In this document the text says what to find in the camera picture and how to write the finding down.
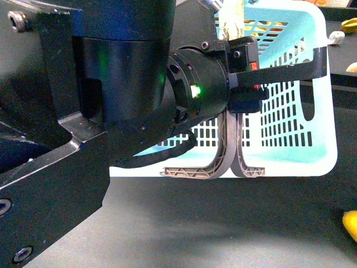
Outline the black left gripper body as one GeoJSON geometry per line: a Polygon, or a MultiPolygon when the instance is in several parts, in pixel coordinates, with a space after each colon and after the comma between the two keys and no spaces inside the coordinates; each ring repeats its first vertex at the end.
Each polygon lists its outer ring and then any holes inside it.
{"type": "Polygon", "coordinates": [[[258,44],[251,36],[170,52],[167,75],[175,95],[175,121],[201,122],[229,111],[232,89],[255,86],[238,86],[237,74],[258,68],[258,44]]]}

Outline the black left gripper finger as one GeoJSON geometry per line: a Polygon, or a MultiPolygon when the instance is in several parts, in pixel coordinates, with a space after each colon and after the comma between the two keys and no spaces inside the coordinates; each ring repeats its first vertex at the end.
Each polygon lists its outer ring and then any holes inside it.
{"type": "Polygon", "coordinates": [[[260,85],[234,88],[229,95],[230,113],[257,113],[262,110],[262,101],[268,99],[268,89],[260,85]]]}

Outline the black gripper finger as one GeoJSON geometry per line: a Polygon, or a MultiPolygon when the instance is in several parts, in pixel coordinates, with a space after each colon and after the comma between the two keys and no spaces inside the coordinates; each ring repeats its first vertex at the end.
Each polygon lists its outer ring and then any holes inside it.
{"type": "Polygon", "coordinates": [[[245,71],[237,74],[238,86],[311,80],[327,76],[327,47],[313,49],[309,62],[245,71]]]}

